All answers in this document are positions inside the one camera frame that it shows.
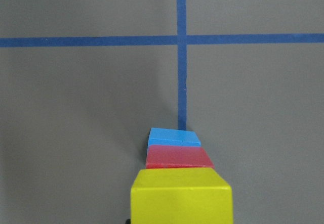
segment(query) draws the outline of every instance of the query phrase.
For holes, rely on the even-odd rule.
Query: gray surface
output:
[[[322,0],[187,2],[189,34],[324,32]],[[1,0],[0,37],[175,34],[175,4]],[[0,49],[0,223],[124,224],[149,129],[177,126],[176,53]],[[233,187],[235,223],[322,224],[323,57],[188,47],[188,128]]]
[[[190,46],[188,126],[236,223],[323,223],[322,44]]]
[[[1,37],[172,35],[176,0],[0,0]]]
[[[187,0],[188,34],[323,33],[323,0]]]
[[[176,47],[0,52],[10,223],[124,224],[150,128],[176,127]]]

